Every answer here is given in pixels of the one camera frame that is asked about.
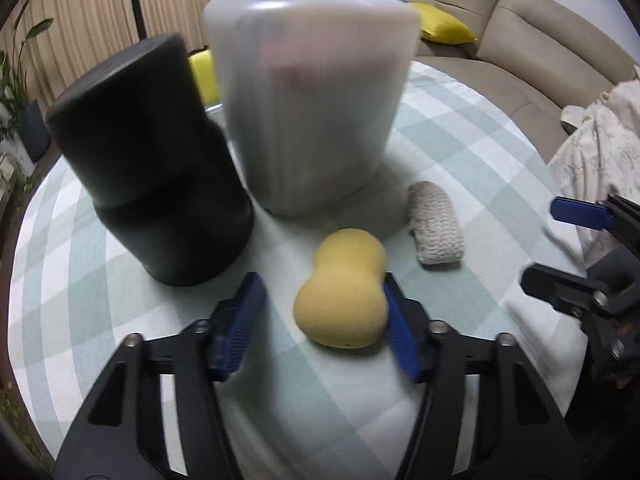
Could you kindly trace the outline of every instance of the black bottle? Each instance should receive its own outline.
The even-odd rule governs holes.
[[[204,282],[246,245],[253,206],[177,34],[95,66],[46,121],[98,218],[160,282]]]

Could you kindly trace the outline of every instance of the sofa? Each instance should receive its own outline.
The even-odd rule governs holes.
[[[405,0],[448,12],[478,40],[420,40],[415,59],[484,95],[551,160],[568,134],[560,113],[588,106],[634,74],[634,60],[584,18],[553,0]]]

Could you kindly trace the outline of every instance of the metal bolt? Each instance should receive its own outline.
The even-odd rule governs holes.
[[[624,351],[625,351],[625,346],[622,344],[622,341],[620,341],[620,339],[618,339],[615,343],[613,343],[613,345],[611,345],[611,354],[617,360],[620,360],[620,356],[623,354]]]
[[[516,338],[508,332],[502,332],[498,335],[498,343],[500,343],[501,346],[515,346]]]
[[[206,319],[201,319],[196,323],[195,329],[196,334],[204,334],[209,331],[209,321]]]
[[[137,346],[142,343],[142,336],[138,333],[129,334],[124,338],[124,344],[129,347]]]
[[[600,306],[605,306],[607,304],[607,297],[604,295],[604,292],[601,290],[595,290],[593,292],[593,301],[595,301]]]
[[[428,329],[434,334],[444,334],[449,331],[449,325],[444,321],[431,321],[428,325]]]

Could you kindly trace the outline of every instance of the tablecloth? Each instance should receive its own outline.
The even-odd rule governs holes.
[[[429,180],[452,199],[462,226],[462,264],[421,268],[407,229],[406,190]],[[218,387],[232,445],[246,478],[393,478],[423,385],[411,384],[383,340],[345,351],[309,342],[292,303],[327,234],[347,227],[376,235],[388,270],[409,298],[459,332],[511,332],[565,412],[586,339],[575,320],[527,298],[520,272],[535,260],[583,273],[558,237],[575,228],[549,221],[557,192],[530,142],[487,99],[449,76],[412,63],[380,170],[335,205],[302,218],[277,218],[256,204],[247,248],[203,285],[153,280],[98,221],[64,158],[37,190],[18,238],[8,343],[17,385],[55,456],[94,379],[121,339],[177,333],[231,297],[248,270],[268,288],[241,369]],[[163,378],[170,460],[181,462],[173,391]],[[472,441],[476,391],[468,381],[457,468]]]

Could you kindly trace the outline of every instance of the gray fabric roll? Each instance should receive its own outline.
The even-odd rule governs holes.
[[[444,190],[433,182],[416,182],[409,186],[408,201],[418,261],[433,265],[461,260],[465,240]]]

